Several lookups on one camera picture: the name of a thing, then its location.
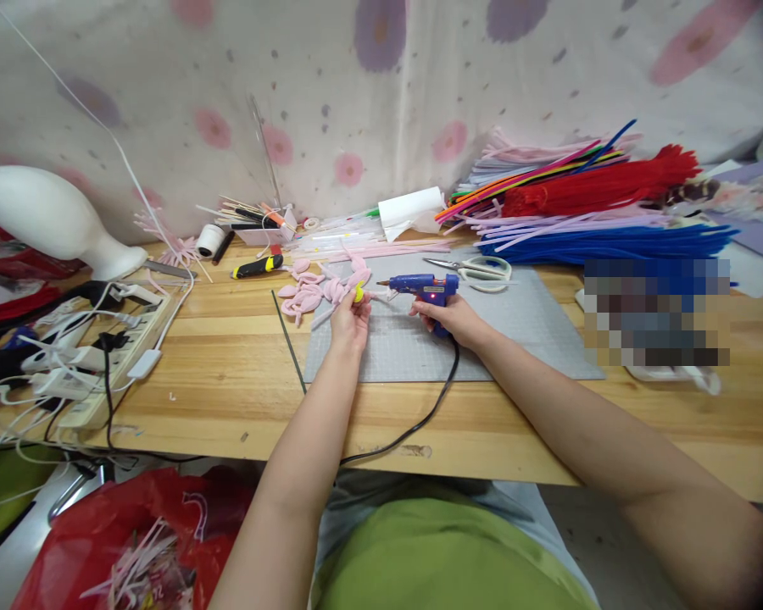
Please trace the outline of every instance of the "spool of thread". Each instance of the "spool of thread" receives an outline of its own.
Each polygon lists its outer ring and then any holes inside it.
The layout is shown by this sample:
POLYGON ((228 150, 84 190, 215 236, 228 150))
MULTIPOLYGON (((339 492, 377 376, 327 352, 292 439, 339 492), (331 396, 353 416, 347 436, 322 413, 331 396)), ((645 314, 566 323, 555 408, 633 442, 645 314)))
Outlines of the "spool of thread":
POLYGON ((198 236, 198 243, 195 244, 195 252, 204 258, 211 257, 218 251, 226 232, 216 225, 206 225, 198 236))
POLYGON ((305 230, 307 231, 315 231, 320 228, 321 224, 322 223, 318 218, 309 218, 305 220, 303 227, 305 227, 305 230))

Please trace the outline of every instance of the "red pipe cleaner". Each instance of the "red pipe cleaner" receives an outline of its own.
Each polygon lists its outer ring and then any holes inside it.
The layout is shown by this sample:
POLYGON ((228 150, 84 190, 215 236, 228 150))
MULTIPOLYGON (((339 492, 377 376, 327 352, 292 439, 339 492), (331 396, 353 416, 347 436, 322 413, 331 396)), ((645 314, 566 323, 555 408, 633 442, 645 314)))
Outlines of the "red pipe cleaner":
POLYGON ((621 208, 660 197, 699 172, 694 152, 668 144, 649 161, 609 165, 509 189, 503 216, 575 216, 621 208))

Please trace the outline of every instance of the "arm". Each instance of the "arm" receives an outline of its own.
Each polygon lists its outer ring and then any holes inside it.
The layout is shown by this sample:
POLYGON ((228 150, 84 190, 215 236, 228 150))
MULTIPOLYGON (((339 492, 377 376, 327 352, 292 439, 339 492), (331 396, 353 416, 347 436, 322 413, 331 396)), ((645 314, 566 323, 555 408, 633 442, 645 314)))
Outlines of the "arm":
POLYGON ((367 341, 370 304, 352 307, 354 295, 331 316, 331 349, 271 453, 209 610, 308 603, 320 518, 337 476, 367 341))
POLYGON ((462 297, 446 308, 417 302, 416 313, 477 353, 551 451, 619 505, 691 606, 757 603, 762 513, 664 436, 498 333, 462 297))

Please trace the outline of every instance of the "blue hot glue gun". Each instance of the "blue hot glue gun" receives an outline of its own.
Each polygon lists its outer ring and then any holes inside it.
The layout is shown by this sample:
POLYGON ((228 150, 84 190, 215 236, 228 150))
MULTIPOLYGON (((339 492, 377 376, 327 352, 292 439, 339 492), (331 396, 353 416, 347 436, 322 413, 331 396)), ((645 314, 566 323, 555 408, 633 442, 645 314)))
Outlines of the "blue hot glue gun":
MULTIPOLYGON (((447 298, 458 291, 458 276, 447 274, 445 280, 437 280, 433 274, 396 275, 390 280, 377 282, 380 286, 390 286, 396 292, 407 292, 421 297, 424 302, 446 307, 447 298)), ((449 336, 441 323, 436 320, 432 332, 437 337, 449 336)))

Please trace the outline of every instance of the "person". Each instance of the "person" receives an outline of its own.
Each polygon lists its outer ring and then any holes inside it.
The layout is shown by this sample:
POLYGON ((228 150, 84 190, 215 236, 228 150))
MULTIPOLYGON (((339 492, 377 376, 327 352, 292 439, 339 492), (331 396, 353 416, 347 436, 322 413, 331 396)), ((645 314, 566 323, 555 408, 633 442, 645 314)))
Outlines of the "person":
MULTIPOLYGON (((535 485, 481 483, 464 495, 392 473, 337 477, 371 324, 370 304, 353 297, 331 318, 331 347, 265 466, 210 610, 599 607, 535 485), (352 489, 360 476, 381 484, 352 489)), ((757 604, 761 512, 461 296, 446 308, 415 302, 410 315, 440 321, 477 354, 557 458, 612 498, 690 607, 757 604)))

